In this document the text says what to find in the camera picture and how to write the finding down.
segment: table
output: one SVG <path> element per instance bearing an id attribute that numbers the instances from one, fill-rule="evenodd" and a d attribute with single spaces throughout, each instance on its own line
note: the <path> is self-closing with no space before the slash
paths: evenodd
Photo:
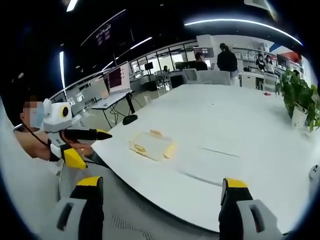
<path id="1" fill-rule="evenodd" d="M 180 219 L 219 232 L 222 188 L 211 183 L 236 178 L 277 216 L 282 233 L 298 222 L 309 200 L 309 171 L 319 161 L 320 131 L 307 137 L 293 129 L 282 97 L 187 84 L 136 114 L 136 121 L 117 125 L 110 131 L 113 138 L 92 147 L 142 196 Z M 149 130 L 176 142 L 172 158 L 156 162 L 129 150 L 129 141 Z"/>
<path id="2" fill-rule="evenodd" d="M 110 94 L 107 98 L 101 99 L 96 104 L 91 106 L 91 109 L 102 110 L 106 121 L 108 122 L 110 128 L 112 128 L 106 116 L 105 110 L 111 108 L 112 105 L 118 103 L 119 101 L 125 98 L 129 105 L 131 114 L 134 114 L 136 111 L 131 101 L 131 94 L 132 94 L 132 90 Z"/>

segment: desk leg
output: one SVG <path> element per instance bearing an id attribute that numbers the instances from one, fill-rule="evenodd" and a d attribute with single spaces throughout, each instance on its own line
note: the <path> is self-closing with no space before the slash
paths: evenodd
<path id="1" fill-rule="evenodd" d="M 105 113 L 105 110 L 102 110 L 102 112 L 103 112 L 103 115 L 104 115 L 104 117 L 105 117 L 105 120 L 108 122 L 108 124 L 109 124 L 109 126 L 110 126 L 110 129 L 112 129 L 112 126 L 111 126 L 111 124 L 110 124 L 110 122 L 109 122 L 109 120 L 108 120 L 108 118 L 107 118 L 107 115 L 106 115 L 106 113 Z"/>
<path id="2" fill-rule="evenodd" d="M 134 114 L 136 111 L 135 111 L 134 106 L 132 105 L 132 101 L 131 101 L 131 97 L 130 97 L 131 94 L 132 94 L 132 93 L 128 93 L 127 95 L 125 95 L 125 99 L 126 99 L 126 101 L 128 102 L 128 105 L 129 105 L 131 114 Z"/>

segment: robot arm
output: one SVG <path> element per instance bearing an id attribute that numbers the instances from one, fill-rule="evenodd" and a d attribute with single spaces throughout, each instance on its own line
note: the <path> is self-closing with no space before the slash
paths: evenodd
<path id="1" fill-rule="evenodd" d="M 50 151 L 54 160 L 63 159 L 68 167 L 85 169 L 83 158 L 70 144 L 62 138 L 62 131 L 67 139 L 77 140 L 104 140 L 112 135 L 100 129 L 72 128 L 72 112 L 68 102 L 52 103 L 46 99 L 43 102 L 43 128 L 50 140 Z"/>

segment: floor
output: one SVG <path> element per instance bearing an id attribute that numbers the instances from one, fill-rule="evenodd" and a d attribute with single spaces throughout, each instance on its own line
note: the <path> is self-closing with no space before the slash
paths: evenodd
<path id="1" fill-rule="evenodd" d="M 158 91 L 144 91 L 140 93 L 134 93 L 132 98 L 132 104 L 135 111 L 146 106 L 150 101 L 159 98 L 160 96 L 166 94 L 171 90 L 170 85 L 166 85 L 163 88 L 158 89 Z M 126 99 L 122 99 L 117 104 L 113 105 L 114 109 L 119 113 L 127 116 L 129 113 L 129 106 Z M 113 114 L 112 109 L 108 109 L 104 111 L 111 127 L 115 127 L 117 124 L 121 124 L 124 116 L 121 114 Z M 90 108 L 83 109 L 79 115 L 81 115 L 80 122 L 83 127 L 89 129 L 102 129 L 104 131 L 109 131 L 111 129 L 108 124 L 104 113 L 102 110 L 95 110 Z"/>

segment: white chair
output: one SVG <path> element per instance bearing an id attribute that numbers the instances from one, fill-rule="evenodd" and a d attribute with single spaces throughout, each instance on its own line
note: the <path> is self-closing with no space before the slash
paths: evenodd
<path id="1" fill-rule="evenodd" d="M 242 87 L 247 89 L 256 89 L 256 78 L 249 74 L 241 73 Z"/>
<path id="2" fill-rule="evenodd" d="M 231 85 L 228 71 L 201 70 L 197 71 L 197 77 L 202 84 Z"/>
<path id="3" fill-rule="evenodd" d="M 265 72 L 263 76 L 263 90 L 275 93 L 278 76 L 267 72 Z"/>
<path id="4" fill-rule="evenodd" d="M 195 68 L 183 69 L 183 73 L 186 76 L 187 84 L 201 84 L 201 81 L 198 79 L 197 70 Z"/>

